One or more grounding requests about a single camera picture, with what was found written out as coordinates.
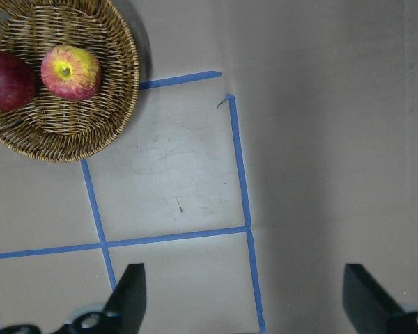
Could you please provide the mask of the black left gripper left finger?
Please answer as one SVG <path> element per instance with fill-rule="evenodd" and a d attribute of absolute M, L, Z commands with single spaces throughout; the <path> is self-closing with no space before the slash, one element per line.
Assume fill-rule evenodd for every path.
<path fill-rule="evenodd" d="M 138 333 L 146 312 L 146 301 L 145 267 L 143 264 L 130 264 L 103 309 L 84 312 L 55 332 L 60 334 Z"/>

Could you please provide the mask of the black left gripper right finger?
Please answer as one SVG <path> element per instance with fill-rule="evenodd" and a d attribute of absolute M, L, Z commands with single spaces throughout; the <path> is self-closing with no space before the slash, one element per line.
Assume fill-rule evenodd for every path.
<path fill-rule="evenodd" d="M 357 333 L 418 333 L 418 310 L 402 308 L 361 264 L 344 267 L 342 305 Z"/>

